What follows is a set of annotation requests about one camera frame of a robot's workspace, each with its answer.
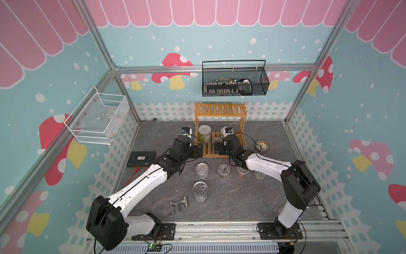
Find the small clear lid jar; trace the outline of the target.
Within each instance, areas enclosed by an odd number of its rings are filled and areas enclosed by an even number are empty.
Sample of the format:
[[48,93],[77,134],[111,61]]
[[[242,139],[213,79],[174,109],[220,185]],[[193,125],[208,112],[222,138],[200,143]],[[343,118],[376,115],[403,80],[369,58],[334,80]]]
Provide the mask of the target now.
[[221,137],[214,137],[212,140],[213,153],[218,154],[219,149],[220,149],[221,145],[223,145],[223,144],[224,144],[224,142]]

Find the purple label tin can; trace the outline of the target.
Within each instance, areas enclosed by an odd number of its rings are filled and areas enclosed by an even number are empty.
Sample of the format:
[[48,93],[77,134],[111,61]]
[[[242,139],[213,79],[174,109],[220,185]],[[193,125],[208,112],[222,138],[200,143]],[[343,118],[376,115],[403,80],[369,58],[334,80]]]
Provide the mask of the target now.
[[196,166],[196,176],[198,179],[206,179],[209,174],[209,167],[205,163],[200,163]]

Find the red seed plastic jar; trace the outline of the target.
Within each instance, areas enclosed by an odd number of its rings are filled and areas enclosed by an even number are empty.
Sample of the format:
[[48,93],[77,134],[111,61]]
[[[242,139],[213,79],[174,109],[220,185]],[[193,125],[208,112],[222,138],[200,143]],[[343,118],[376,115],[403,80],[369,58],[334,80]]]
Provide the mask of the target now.
[[219,165],[218,174],[221,178],[227,178],[230,175],[230,167],[226,164]]

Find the orange seed plastic jar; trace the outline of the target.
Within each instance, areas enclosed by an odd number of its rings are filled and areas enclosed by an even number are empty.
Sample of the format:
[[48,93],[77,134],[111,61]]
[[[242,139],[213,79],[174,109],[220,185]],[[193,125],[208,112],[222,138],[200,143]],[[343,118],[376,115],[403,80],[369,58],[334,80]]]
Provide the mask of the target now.
[[248,173],[249,173],[249,170],[247,170],[247,169],[244,169],[242,167],[237,168],[237,174],[241,178],[245,177]]

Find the wooden two-tier shelf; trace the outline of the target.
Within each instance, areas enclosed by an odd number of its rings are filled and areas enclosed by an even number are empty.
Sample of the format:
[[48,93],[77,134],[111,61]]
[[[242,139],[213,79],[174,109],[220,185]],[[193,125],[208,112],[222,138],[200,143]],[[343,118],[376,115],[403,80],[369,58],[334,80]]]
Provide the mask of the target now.
[[214,137],[221,137],[222,127],[232,127],[239,138],[240,143],[245,146],[244,127],[248,117],[247,107],[244,103],[196,103],[194,111],[196,134],[198,127],[209,125],[211,127],[211,141],[203,143],[203,156],[206,158],[221,158],[219,154],[213,153],[212,140]]

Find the tall silver pull-tab can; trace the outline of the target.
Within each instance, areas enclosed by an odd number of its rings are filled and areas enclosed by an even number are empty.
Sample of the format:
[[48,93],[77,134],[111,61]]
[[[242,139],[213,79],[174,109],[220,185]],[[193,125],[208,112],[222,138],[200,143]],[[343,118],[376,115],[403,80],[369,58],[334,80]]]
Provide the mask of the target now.
[[196,182],[193,186],[193,196],[198,204],[204,204],[207,201],[208,185],[204,182]]

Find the short pull-tab tin can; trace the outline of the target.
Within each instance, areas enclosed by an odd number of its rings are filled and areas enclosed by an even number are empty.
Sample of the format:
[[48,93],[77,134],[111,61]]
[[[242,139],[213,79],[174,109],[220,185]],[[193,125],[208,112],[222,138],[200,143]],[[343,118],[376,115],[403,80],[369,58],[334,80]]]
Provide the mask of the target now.
[[265,179],[265,175],[259,171],[254,171],[253,176],[256,180],[262,181]]

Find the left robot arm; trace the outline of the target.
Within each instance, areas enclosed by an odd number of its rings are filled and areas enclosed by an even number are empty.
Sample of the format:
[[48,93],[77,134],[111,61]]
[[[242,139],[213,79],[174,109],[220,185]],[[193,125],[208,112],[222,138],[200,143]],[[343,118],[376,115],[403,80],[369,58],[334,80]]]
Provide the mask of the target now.
[[203,157],[203,144],[192,144],[191,135],[179,135],[171,148],[132,183],[109,197],[98,196],[92,202],[86,230],[103,250],[110,251],[125,238],[160,233],[161,221],[152,213],[129,218],[139,201],[171,176],[180,174],[185,164]]

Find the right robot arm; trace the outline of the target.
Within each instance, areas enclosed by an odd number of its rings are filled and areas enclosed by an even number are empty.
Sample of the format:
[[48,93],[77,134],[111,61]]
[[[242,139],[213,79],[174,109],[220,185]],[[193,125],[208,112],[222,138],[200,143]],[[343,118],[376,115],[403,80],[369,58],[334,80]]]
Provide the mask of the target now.
[[277,229],[290,230],[309,203],[318,197],[321,187],[304,161],[288,163],[261,156],[256,151],[244,149],[234,134],[226,136],[214,147],[219,155],[227,155],[236,166],[258,171],[282,183],[287,202],[275,220]]

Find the connector strip in basket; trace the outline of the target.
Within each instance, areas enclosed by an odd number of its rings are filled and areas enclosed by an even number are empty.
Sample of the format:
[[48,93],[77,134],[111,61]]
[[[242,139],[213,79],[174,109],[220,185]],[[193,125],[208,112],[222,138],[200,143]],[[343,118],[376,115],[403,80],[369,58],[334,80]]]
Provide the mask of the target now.
[[243,85],[203,85],[204,96],[237,96],[244,91]]

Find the black white item in basket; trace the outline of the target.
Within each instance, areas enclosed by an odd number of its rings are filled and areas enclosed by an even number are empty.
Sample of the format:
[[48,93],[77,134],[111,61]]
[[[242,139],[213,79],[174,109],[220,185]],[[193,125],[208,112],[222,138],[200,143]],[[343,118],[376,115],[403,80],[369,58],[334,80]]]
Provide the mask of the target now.
[[241,95],[252,95],[252,85],[249,79],[240,79],[237,85]]

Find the green circuit board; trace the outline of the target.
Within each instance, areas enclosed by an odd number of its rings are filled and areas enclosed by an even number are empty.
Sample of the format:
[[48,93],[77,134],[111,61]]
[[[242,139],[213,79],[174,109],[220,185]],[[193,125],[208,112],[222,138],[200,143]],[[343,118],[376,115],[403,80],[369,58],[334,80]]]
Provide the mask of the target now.
[[149,243],[147,246],[147,252],[160,252],[162,250],[162,245]]

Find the metal bracket tool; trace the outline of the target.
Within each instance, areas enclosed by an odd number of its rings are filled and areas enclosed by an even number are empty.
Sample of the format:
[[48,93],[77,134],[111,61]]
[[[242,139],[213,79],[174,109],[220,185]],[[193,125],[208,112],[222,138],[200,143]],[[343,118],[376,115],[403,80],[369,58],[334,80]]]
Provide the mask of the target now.
[[182,205],[184,207],[189,206],[188,197],[183,196],[181,200],[179,200],[179,201],[170,201],[169,204],[174,207],[174,210],[170,213],[170,215],[178,214],[178,213],[181,212],[181,206]]

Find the black network switch box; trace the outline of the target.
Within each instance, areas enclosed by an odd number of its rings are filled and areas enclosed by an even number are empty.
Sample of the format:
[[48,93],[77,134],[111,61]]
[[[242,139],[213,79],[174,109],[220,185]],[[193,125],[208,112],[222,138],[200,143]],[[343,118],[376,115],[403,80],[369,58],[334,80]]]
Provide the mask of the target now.
[[133,151],[126,163],[127,167],[149,167],[155,160],[155,151]]

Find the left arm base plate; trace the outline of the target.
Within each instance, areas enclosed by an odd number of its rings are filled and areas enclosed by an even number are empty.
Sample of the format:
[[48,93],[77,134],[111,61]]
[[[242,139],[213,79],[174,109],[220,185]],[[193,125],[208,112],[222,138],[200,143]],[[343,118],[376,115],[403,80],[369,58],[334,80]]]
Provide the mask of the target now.
[[158,225],[155,225],[151,233],[148,235],[138,235],[138,236],[133,236],[131,240],[133,241],[142,241],[146,240],[148,242],[150,241],[158,241],[158,240],[164,240],[164,241],[172,241],[174,240],[174,234],[176,232],[176,224],[175,223],[161,223]]

